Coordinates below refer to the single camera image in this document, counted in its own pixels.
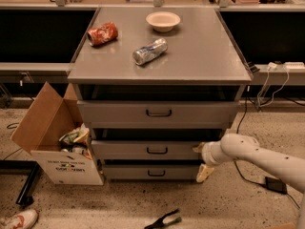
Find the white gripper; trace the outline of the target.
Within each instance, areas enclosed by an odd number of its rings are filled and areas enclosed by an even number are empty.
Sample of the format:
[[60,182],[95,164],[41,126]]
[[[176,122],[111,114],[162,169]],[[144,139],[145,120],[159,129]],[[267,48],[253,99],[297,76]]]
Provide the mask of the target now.
[[214,171],[214,167],[224,162],[228,162],[230,158],[223,152],[220,142],[201,142],[193,147],[195,153],[201,153],[205,164],[201,164],[198,169],[196,181],[201,183],[205,181],[209,175]]

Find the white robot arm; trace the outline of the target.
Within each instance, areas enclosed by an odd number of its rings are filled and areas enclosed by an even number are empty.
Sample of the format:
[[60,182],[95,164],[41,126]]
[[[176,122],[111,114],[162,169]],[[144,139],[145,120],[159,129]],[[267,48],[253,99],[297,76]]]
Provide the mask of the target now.
[[197,173],[197,182],[208,177],[207,167],[245,160],[296,189],[303,198],[295,229],[305,229],[304,159],[262,148],[254,137],[239,134],[226,134],[219,141],[201,142],[193,150],[201,154],[203,159],[203,165],[199,166]]

